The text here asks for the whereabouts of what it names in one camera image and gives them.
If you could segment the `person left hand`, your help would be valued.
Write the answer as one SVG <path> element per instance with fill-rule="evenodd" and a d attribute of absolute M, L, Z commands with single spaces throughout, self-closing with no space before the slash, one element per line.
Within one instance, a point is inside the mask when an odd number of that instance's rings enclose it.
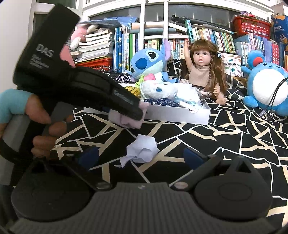
<path fill-rule="evenodd" d="M 44 110 L 40 99 L 31 94 L 28 98 L 25 113 L 29 118 L 40 124 L 51 124 L 51 118 Z M 74 120 L 74 116 L 69 115 L 64 121 L 53 123 L 48 129 L 47 136 L 35 136 L 33 148 L 31 150 L 35 157 L 50 157 L 50 151 L 54 148 L 56 140 L 67 132 L 67 123 Z"/>

